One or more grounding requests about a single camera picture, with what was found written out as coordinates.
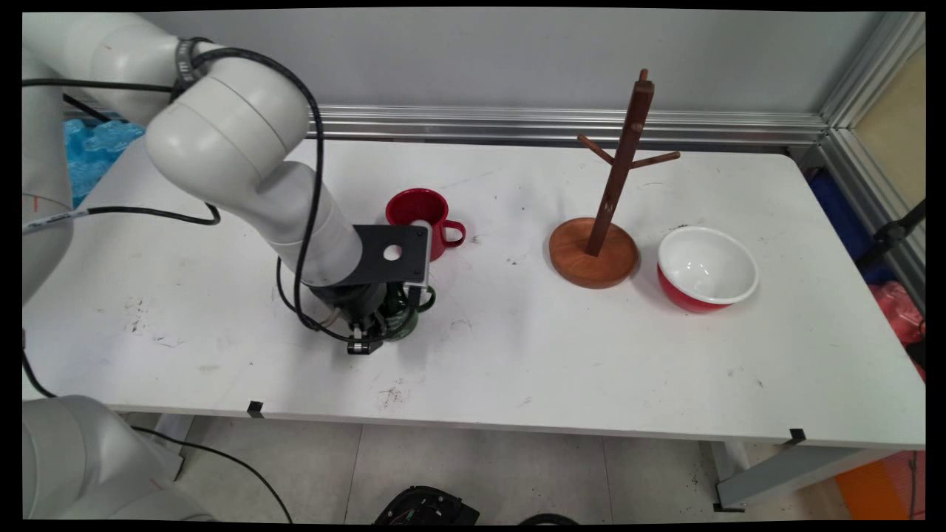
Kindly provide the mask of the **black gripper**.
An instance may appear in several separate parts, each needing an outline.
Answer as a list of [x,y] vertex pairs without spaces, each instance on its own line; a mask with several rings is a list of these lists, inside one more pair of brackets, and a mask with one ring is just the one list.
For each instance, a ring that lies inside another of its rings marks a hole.
[[401,330],[411,322],[412,311],[406,294],[389,295],[389,327],[382,313],[387,285],[333,285],[310,287],[310,292],[328,307],[341,310],[350,334],[347,341],[349,355],[369,355],[384,343],[388,329]]

